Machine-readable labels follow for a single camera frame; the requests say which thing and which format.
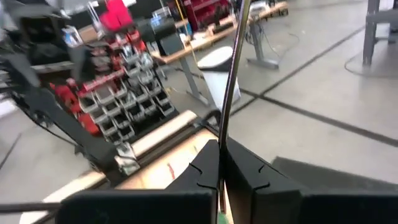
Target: gray storage bin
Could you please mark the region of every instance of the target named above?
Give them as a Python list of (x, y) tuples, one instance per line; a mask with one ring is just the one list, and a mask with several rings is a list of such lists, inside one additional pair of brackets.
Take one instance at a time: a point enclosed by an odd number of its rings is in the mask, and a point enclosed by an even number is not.
[(112, 122), (116, 127), (120, 129), (130, 124), (130, 118), (125, 112), (122, 112), (114, 116), (112, 118)]
[(122, 81), (122, 79), (121, 79), (121, 78), (118, 78), (118, 79), (115, 81), (115, 83), (116, 83), (116, 85), (118, 86), (118, 90), (117, 90), (116, 92), (114, 92), (114, 96), (115, 96), (116, 98), (120, 98), (120, 97), (122, 97), (122, 96), (126, 96), (126, 94), (127, 94), (127, 87), (126, 87), (126, 85), (124, 84), (124, 82)]
[(84, 113), (90, 113), (98, 109), (98, 104), (93, 93), (87, 93), (79, 98), (79, 105)]
[(137, 75), (141, 74), (141, 69), (139, 66), (137, 66), (136, 68), (126, 71), (126, 74), (128, 77), (133, 78), (133, 77), (136, 77)]
[(140, 60), (138, 63), (139, 63), (139, 68), (141, 68), (142, 71), (149, 70), (154, 66), (154, 61), (152, 60), (152, 57), (147, 52), (143, 52), (141, 54), (141, 57), (140, 57)]
[(105, 136), (105, 139), (109, 142), (113, 142), (115, 145), (119, 145), (123, 143), (122, 136), (120, 135), (119, 131), (116, 131), (113, 134), (110, 134), (109, 136)]
[(142, 121), (143, 119), (145, 119), (144, 109), (138, 103), (136, 103), (133, 107), (128, 109), (127, 112), (128, 112), (128, 115), (129, 115), (131, 121), (133, 121), (133, 122), (138, 122), (138, 121)]
[(128, 65), (134, 65), (139, 61), (139, 56), (137, 54), (134, 54), (130, 57), (125, 57), (123, 56), (124, 61), (126, 62), (126, 64)]
[(155, 76), (152, 73), (152, 71), (150, 71), (150, 70), (138, 75), (138, 80), (143, 85), (153, 82), (154, 78), (155, 78)]
[(104, 136), (110, 136), (118, 131), (111, 119), (98, 125)]
[(106, 85), (95, 90), (95, 97), (100, 104), (106, 105), (114, 101), (115, 95), (112, 88)]
[(136, 97), (133, 93), (128, 91), (125, 96), (119, 98), (119, 103), (125, 110), (127, 110), (136, 104)]
[(174, 106), (171, 103), (158, 105), (157, 107), (164, 116), (168, 116), (170, 113), (172, 113), (175, 110)]
[(105, 114), (109, 117), (114, 117), (117, 114), (121, 113), (121, 108), (119, 103), (116, 100), (113, 100), (106, 105), (103, 106), (103, 110)]
[(96, 110), (91, 111), (89, 115), (96, 124), (101, 124), (108, 120), (107, 115), (101, 107), (98, 107)]
[(169, 95), (164, 90), (158, 92), (158, 94), (153, 97), (153, 100), (157, 105), (165, 105), (166, 103), (170, 103)]
[(132, 128), (132, 126), (128, 125), (124, 128), (121, 128), (119, 130), (120, 135), (121, 135), (121, 139), (123, 141), (127, 141), (128, 139), (130, 139), (131, 137), (133, 137), (135, 135), (134, 129)]
[(158, 79), (153, 79), (151, 82), (146, 83), (144, 86), (150, 96), (154, 96), (162, 91), (162, 86), (160, 85)]
[(155, 102), (151, 98), (148, 98), (139, 104), (142, 106), (142, 109), (146, 115), (151, 115), (156, 111)]
[(141, 102), (149, 97), (149, 94), (144, 86), (139, 83), (138, 78), (130, 78), (129, 82), (129, 90), (134, 94), (136, 101)]

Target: metal pole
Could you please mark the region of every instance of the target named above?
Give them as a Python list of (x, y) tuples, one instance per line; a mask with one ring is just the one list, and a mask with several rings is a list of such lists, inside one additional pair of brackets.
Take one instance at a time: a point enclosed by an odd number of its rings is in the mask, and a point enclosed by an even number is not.
[(234, 49), (232, 54), (232, 64), (228, 74), (228, 81), (226, 84), (226, 91), (223, 102), (223, 110), (221, 112), (220, 131), (218, 138), (220, 150), (226, 149), (226, 140), (228, 138), (229, 113), (232, 107), (232, 99), (238, 73), (239, 60), (241, 58), (244, 30), (246, 28), (246, 25), (248, 24), (250, 2), (250, 0), (243, 0), (241, 10), (239, 12), (238, 29), (235, 35)]
[(2, 1), (0, 1), (0, 41), (2, 41), (5, 36), (5, 31), (4, 31), (5, 28), (6, 28), (6, 10)]
[[(221, 112), (220, 120), (220, 131), (218, 135), (218, 145), (220, 147), (220, 160), (221, 164), (226, 162), (226, 140), (228, 138), (228, 123), (229, 113), (232, 107), (232, 99), (234, 94), (234, 88), (236, 83), (236, 77), (238, 73), (239, 60), (241, 58), (243, 36), (246, 25), (248, 24), (249, 7), (251, 0), (243, 0), (241, 4), (241, 10), (239, 12), (238, 29), (236, 30), (234, 49), (232, 53), (232, 64), (228, 73), (228, 81), (225, 89), (225, 96), (223, 102), (223, 110)], [(224, 192), (224, 176), (225, 170), (221, 168), (221, 179), (220, 179), (220, 210), (226, 213), (226, 199)]]
[(1, 204), (0, 214), (11, 214), (20, 212), (37, 212), (37, 211), (54, 211), (61, 207), (61, 203), (16, 203), (16, 204)]

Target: table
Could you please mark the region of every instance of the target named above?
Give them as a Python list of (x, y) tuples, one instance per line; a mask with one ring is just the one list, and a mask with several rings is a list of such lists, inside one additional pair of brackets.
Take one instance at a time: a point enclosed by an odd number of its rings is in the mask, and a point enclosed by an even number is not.
[[(370, 66), (374, 53), (374, 45), (379, 40), (388, 40), (389, 44), (396, 42), (396, 29), (398, 20), (398, 1), (394, 0), (392, 9), (380, 11), (380, 0), (368, 0), (368, 13), (366, 14), (365, 38), (363, 44), (363, 65)], [(377, 24), (390, 23), (392, 29), (387, 38), (376, 37)]]
[[(261, 40), (259, 39), (258, 22), (262, 19), (269, 17), (273, 13), (286, 10), (287, 6), (288, 5), (286, 2), (278, 2), (277, 4), (275, 4), (274, 7), (270, 8), (269, 10), (264, 10), (260, 12), (256, 18), (251, 18), (251, 17), (249, 18), (248, 25), (250, 26), (251, 35), (253, 36), (253, 41), (254, 41), (253, 43), (254, 49), (256, 51), (256, 58), (248, 58), (249, 63), (253, 63), (262, 67), (278, 69), (279, 65), (277, 62), (267, 60), (264, 58), (264, 54), (262, 52)], [(192, 92), (188, 91), (188, 93), (206, 105), (208, 105), (208, 101), (200, 94), (198, 87), (193, 79), (193, 75), (188, 65), (187, 59), (185, 57), (187, 55), (190, 55), (193, 51), (204, 49), (205, 47), (212, 45), (212, 43), (219, 41), (220, 39), (234, 32), (238, 27), (236, 19), (233, 16), (229, 16), (221, 20), (220, 25), (225, 24), (227, 22), (233, 22), (234, 26), (217, 34), (211, 34), (208, 37), (205, 37), (204, 41), (201, 41), (199, 44), (196, 44), (194, 46), (188, 45), (183, 50), (180, 50), (172, 55), (161, 56), (158, 52), (151, 52), (154, 58), (160, 60), (164, 64), (169, 64), (175, 61), (179, 61), (182, 67), (182, 71), (192, 91)], [(213, 28), (214, 25), (210, 25), (208, 30), (213, 30)]]
[[(145, 153), (149, 148), (155, 146), (162, 139), (173, 135), (176, 131), (186, 126), (197, 118), (191, 111), (185, 111), (176, 118), (165, 123), (153, 132), (136, 141), (132, 148), (136, 156)], [(164, 189), (177, 178), (187, 167), (188, 163), (195, 158), (197, 153), (205, 146), (208, 140), (217, 139), (217, 137), (207, 129), (202, 129), (193, 136), (190, 136), (183, 143), (174, 147), (172, 150), (158, 158), (155, 162), (149, 164), (139, 172), (135, 173), (129, 179), (116, 187), (119, 190), (126, 189)], [(92, 186), (104, 180), (105, 176), (98, 172), (88, 172), (85, 175), (71, 181), (61, 189), (55, 191), (43, 202), (60, 202), (71, 194), (84, 189), (90, 189)], [(39, 223), (48, 217), (47, 212), (25, 212), (22, 214), (19, 224)], [(233, 223), (229, 202), (227, 200), (227, 219), (230, 224)]]

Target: floor seam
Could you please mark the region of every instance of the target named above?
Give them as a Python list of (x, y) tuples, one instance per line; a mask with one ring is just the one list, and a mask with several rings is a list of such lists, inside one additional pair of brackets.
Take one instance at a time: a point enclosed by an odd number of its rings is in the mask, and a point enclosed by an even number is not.
[[(299, 66), (298, 68), (296, 68), (295, 70), (291, 71), (288, 75), (286, 75), (284, 78), (281, 78), (279, 81), (275, 82), (273, 85), (271, 85), (270, 87), (266, 88), (265, 90), (261, 91), (260, 94), (255, 94), (251, 91), (245, 90), (243, 88), (239, 88), (241, 90), (241, 92), (243, 93), (253, 93), (256, 96), (253, 96), (253, 99), (249, 100), (248, 102), (246, 102), (245, 104), (241, 105), (240, 107), (236, 108), (236, 110), (231, 111), (230, 112), (230, 116), (234, 116), (236, 115), (238, 112), (242, 111), (243, 109), (247, 108), (248, 106), (250, 106), (252, 103), (254, 103), (257, 99), (259, 99), (260, 96), (264, 96), (265, 94), (267, 94), (268, 92), (272, 91), (273, 89), (277, 88), (279, 85), (281, 85), (282, 83), (286, 82), (288, 79), (294, 77), (295, 75), (297, 75), (299, 72), (301, 72), (304, 68), (307, 68), (308, 66), (310, 66), (312, 63), (316, 62), (318, 59), (322, 58), (323, 56), (325, 56), (327, 53), (331, 52), (333, 49), (339, 47), (341, 44), (343, 44), (344, 42), (346, 42), (347, 40), (350, 40), (352, 37), (354, 37), (356, 34), (360, 33), (362, 30), (365, 29), (365, 25), (361, 26), (360, 28), (354, 30), (352, 33), (348, 34), (346, 37), (340, 39), (339, 41), (337, 41), (336, 43), (334, 43), (333, 45), (331, 45), (330, 47), (328, 47), (327, 49), (325, 49), (324, 51), (320, 52), (319, 54), (316, 54), (316, 56), (312, 57), (310, 60), (308, 60), (307, 62), (305, 62), (304, 64), (302, 64), (301, 66)], [(181, 68), (174, 68), (177, 71), (182, 71)], [(191, 74), (194, 77), (200, 78), (200, 79), (204, 79), (203, 76), (196, 74), (194, 72), (191, 72)]]
[(258, 99), (260, 99), (260, 100), (264, 100), (264, 101), (266, 101), (268, 103), (272, 103), (273, 105), (277, 105), (277, 106), (279, 106), (279, 107), (281, 107), (283, 109), (287, 109), (287, 110), (289, 110), (291, 112), (294, 112), (294, 113), (297, 113), (297, 114), (301, 114), (302, 116), (315, 119), (315, 120), (320, 121), (322, 123), (329, 124), (329, 125), (332, 125), (332, 126), (337, 127), (337, 128), (341, 128), (341, 129), (343, 129), (345, 131), (349, 131), (351, 133), (358, 134), (358, 135), (360, 135), (362, 137), (366, 137), (368, 139), (372, 139), (372, 140), (387, 144), (389, 146), (398, 147), (398, 139), (393, 139), (393, 138), (387, 137), (385, 135), (382, 135), (382, 134), (379, 134), (379, 133), (375, 133), (373, 131), (369, 131), (367, 129), (359, 128), (357, 126), (354, 126), (352, 124), (348, 124), (346, 122), (338, 121), (336, 119), (329, 118), (329, 117), (324, 116), (324, 115), (316, 114), (316, 113), (313, 113), (311, 111), (308, 111), (308, 110), (305, 110), (305, 109), (290, 105), (288, 103), (283, 103), (283, 102), (281, 102), (279, 100), (275, 100), (273, 98), (269, 98), (267, 96), (257, 95), (257, 94), (255, 94), (255, 93), (253, 93), (251, 91), (247, 91), (247, 90), (241, 90), (241, 91), (243, 93), (247, 94), (247, 95), (253, 96), (255, 98), (258, 97)]

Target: metal table leg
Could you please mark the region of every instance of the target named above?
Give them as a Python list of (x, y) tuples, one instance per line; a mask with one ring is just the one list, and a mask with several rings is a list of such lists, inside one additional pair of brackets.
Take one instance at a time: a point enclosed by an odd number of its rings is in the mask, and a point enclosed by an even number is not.
[[(394, 0), (394, 3), (392, 5), (392, 9), (398, 9), (398, 0)], [(390, 32), (389, 32), (389, 37), (395, 38), (398, 35), (398, 23), (396, 21), (390, 22)], [(389, 39), (388, 44), (394, 44), (396, 43), (396, 39)]]
[(250, 24), (250, 33), (253, 38), (254, 50), (256, 51), (256, 58), (248, 58), (248, 62), (255, 64), (260, 67), (270, 68), (270, 69), (278, 69), (279, 63), (275, 60), (265, 59), (264, 54), (262, 53), (262, 44), (259, 39), (260, 27), (256, 22)]
[(363, 65), (370, 66), (376, 44), (376, 27), (377, 23), (368, 20), (368, 17), (379, 12), (380, 0), (368, 1), (368, 16), (366, 18), (365, 38), (363, 44)]
[(209, 105), (209, 101), (199, 92), (197, 84), (195, 83), (193, 79), (193, 75), (191, 70), (189, 69), (189, 65), (187, 62), (187, 59), (185, 57), (180, 59), (181, 67), (184, 72), (185, 77), (187, 78), (189, 87), (191, 89), (191, 92), (187, 91), (189, 95), (194, 97), (195, 99), (201, 101), (203, 104), (206, 106)]

